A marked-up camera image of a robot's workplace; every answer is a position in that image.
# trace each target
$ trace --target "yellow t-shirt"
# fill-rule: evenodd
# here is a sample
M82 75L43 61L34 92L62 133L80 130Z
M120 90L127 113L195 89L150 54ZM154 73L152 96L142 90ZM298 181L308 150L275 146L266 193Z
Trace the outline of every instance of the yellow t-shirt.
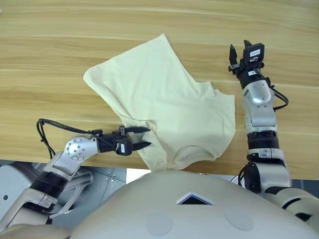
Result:
M164 34L91 67L84 81L125 126L151 129L138 152L152 171L214 160L234 136L234 96L196 82Z

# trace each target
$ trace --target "silver metal joint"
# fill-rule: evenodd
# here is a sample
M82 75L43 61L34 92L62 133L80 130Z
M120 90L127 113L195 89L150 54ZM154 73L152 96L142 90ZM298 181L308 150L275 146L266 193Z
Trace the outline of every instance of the silver metal joint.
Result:
M96 145L96 138L78 136L67 142L65 152L73 160L85 160L92 155L98 154L98 147Z

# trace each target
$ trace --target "floor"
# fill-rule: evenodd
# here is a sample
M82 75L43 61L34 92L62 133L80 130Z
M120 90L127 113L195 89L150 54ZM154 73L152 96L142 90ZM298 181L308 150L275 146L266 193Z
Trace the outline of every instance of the floor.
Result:
M11 161L0 160L0 165L8 163L11 163ZM105 167L82 168L90 170L93 173L94 182L84 189L77 202L74 204L74 209L70 213L54 218L53 224L55 225L72 229L75 228L83 219L104 203L116 190L123 187L126 183L130 183L150 172L149 170L143 169ZM234 178L234 176L231 175L210 175L228 181ZM293 180L293 187L304 189L319 198L319 181ZM59 198L59 203L65 203L71 193L71 191L62 193Z

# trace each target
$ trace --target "wood grain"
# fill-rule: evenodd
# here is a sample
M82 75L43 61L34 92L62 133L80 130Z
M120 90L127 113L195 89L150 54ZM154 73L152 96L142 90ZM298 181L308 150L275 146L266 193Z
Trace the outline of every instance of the wood grain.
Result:
M247 140L239 82L227 71L229 45L266 45L263 73L290 99L278 111L280 145L293 178L319 179L319 1L2 0L0 158L47 162L38 118L111 131L121 123L83 81L84 72L165 33L198 81L236 96L235 137L214 162L189 171L235 175ZM47 127L56 150L72 133ZM145 168L137 153L106 153L86 165Z

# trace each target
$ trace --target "black rubber joint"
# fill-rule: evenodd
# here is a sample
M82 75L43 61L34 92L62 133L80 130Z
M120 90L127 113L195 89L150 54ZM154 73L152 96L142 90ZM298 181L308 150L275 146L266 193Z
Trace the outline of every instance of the black rubber joint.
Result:
M55 173L41 172L30 188L58 198L67 183L65 178Z
M262 131L249 133L248 148L279 148L279 141L276 131Z

